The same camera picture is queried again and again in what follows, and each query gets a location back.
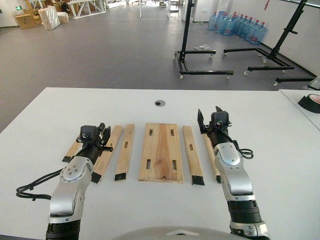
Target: wooden plank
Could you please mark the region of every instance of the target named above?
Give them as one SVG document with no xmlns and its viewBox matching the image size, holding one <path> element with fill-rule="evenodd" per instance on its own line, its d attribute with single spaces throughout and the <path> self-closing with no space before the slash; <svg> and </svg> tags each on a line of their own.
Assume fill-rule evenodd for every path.
<svg viewBox="0 0 320 240">
<path fill-rule="evenodd" d="M 218 184 L 220 184 L 221 183 L 221 176 L 220 176 L 219 170 L 217 169 L 217 167 L 215 165 L 215 154 L 214 154 L 214 149 L 213 149 L 213 147 L 211 145 L 210 138 L 206 134 L 204 134 L 203 135 L 203 139 L 204 139 L 204 142 L 205 142 L 205 145 L 206 145 L 206 149 L 207 149 L 208 154 L 209 154 L 209 158 L 210 158 L 210 161 L 211 161 L 211 165 L 212 165 L 213 173 L 215 175 L 216 182 Z"/>
<path fill-rule="evenodd" d="M 82 148 L 82 143 L 74 141 L 74 143 L 70 147 L 69 151 L 65 154 L 64 158 L 62 159 L 62 162 L 69 163 L 71 158 L 74 155 L 76 155 L 80 151 L 81 148 Z"/>
<path fill-rule="evenodd" d="M 24 0 L 24 1 L 25 1 L 26 6 L 28 7 L 28 9 L 34 9 L 32 7 L 32 5 L 30 4 L 29 0 Z"/>
<path fill-rule="evenodd" d="M 177 124 L 146 124 L 139 180 L 183 183 Z"/>
<path fill-rule="evenodd" d="M 135 125 L 127 124 L 124 129 L 124 138 L 122 142 L 120 156 L 115 171 L 114 180 L 125 180 L 129 170 L 132 143 L 134 140 Z"/>
<path fill-rule="evenodd" d="M 182 131 L 192 184 L 205 185 L 192 128 L 191 126 L 182 126 Z"/>
<path fill-rule="evenodd" d="M 113 151 L 115 150 L 118 140 L 120 138 L 123 127 L 120 125 L 115 125 L 112 129 L 109 141 L 106 144 L 106 147 L 113 147 Z M 105 171 L 108 167 L 110 159 L 113 155 L 113 151 L 103 151 L 101 156 L 97 159 L 96 163 L 93 167 L 92 173 L 92 182 L 98 184 L 101 181 L 101 178 L 105 174 Z"/>
</svg>

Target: black tape on plank end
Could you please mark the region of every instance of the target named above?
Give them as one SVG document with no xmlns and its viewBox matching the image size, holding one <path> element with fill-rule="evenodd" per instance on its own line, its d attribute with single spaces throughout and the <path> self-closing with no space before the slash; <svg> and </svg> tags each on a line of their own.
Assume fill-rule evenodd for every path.
<svg viewBox="0 0 320 240">
<path fill-rule="evenodd" d="M 114 180 L 115 181 L 119 181 L 119 180 L 125 180 L 126 179 L 126 176 L 127 174 L 124 172 L 124 173 L 119 173 L 119 174 L 116 174 L 114 176 Z"/>
<path fill-rule="evenodd" d="M 91 174 L 91 182 L 98 184 L 100 182 L 100 179 L 102 178 L 102 176 L 96 172 L 93 172 Z"/>
<path fill-rule="evenodd" d="M 217 176 L 215 177 L 215 179 L 216 179 L 216 182 L 217 182 L 218 184 L 221 183 L 221 176 L 220 176 L 220 175 L 217 175 Z"/>
<path fill-rule="evenodd" d="M 72 158 L 71 156 L 64 156 L 64 158 L 62 159 L 62 162 L 70 163 L 71 158 Z"/>
<path fill-rule="evenodd" d="M 205 182 L 204 182 L 204 177 L 203 176 L 192 176 L 192 185 L 202 185 L 204 186 L 205 185 Z"/>
</svg>

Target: tape roll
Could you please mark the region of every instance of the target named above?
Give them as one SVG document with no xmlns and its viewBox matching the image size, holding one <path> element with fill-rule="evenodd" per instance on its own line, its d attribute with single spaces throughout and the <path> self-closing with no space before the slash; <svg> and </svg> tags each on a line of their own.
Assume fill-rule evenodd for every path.
<svg viewBox="0 0 320 240">
<path fill-rule="evenodd" d="M 320 96 L 317 94 L 304 96 L 298 104 L 312 113 L 320 114 Z"/>
</svg>

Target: white package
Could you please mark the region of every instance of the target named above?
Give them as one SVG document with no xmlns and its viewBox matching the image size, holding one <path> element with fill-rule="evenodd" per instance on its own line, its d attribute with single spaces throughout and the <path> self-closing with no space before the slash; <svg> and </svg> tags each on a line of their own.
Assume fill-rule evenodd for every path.
<svg viewBox="0 0 320 240">
<path fill-rule="evenodd" d="M 45 30 L 52 30 L 60 24 L 56 8 L 54 6 L 48 6 L 38 10 L 38 13 L 42 19 L 42 24 Z"/>
</svg>

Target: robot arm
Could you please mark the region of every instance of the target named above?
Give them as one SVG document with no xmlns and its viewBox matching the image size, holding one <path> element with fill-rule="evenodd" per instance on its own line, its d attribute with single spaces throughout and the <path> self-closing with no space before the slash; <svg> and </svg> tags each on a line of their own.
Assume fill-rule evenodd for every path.
<svg viewBox="0 0 320 240">
<path fill-rule="evenodd" d="M 209 125 L 204 125 L 198 111 L 198 123 L 202 134 L 210 138 L 215 155 L 214 164 L 220 172 L 224 197 L 231 216 L 231 233 L 249 239 L 270 240 L 267 225 L 262 221 L 250 178 L 244 169 L 244 157 L 253 158 L 249 149 L 243 152 L 228 135 L 231 126 L 229 114 L 216 107 Z"/>
<path fill-rule="evenodd" d="M 83 143 L 82 149 L 62 169 L 59 185 L 51 197 L 47 240 L 79 238 L 85 193 L 91 182 L 94 164 L 102 151 L 113 150 L 112 147 L 105 147 L 109 137 L 110 126 L 105 128 L 103 123 L 99 127 L 81 127 L 77 142 Z"/>
</svg>

